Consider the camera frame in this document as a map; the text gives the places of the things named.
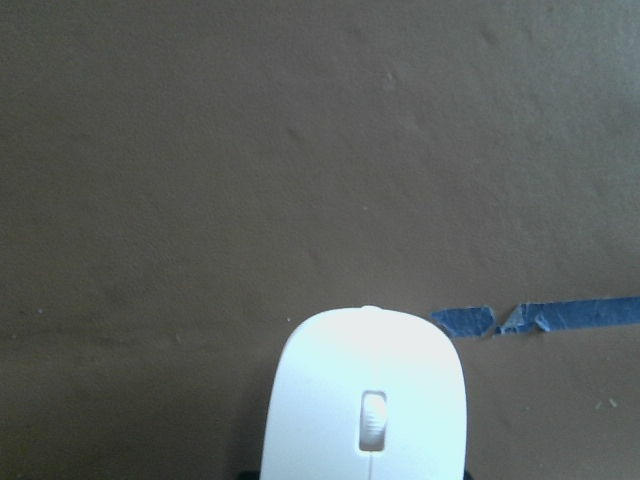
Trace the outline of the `white computer mouse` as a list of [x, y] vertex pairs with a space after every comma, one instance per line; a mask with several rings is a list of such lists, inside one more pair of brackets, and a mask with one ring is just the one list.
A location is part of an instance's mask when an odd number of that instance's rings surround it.
[[467, 400], [449, 338], [374, 306], [303, 321], [282, 350], [264, 479], [460, 479]]

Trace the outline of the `blue tape grid lines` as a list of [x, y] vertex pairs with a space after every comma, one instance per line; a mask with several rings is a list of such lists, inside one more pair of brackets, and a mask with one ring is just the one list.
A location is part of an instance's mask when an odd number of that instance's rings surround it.
[[613, 327], [639, 323], [639, 297], [521, 303], [502, 324], [489, 306], [448, 308], [430, 317], [452, 338]]

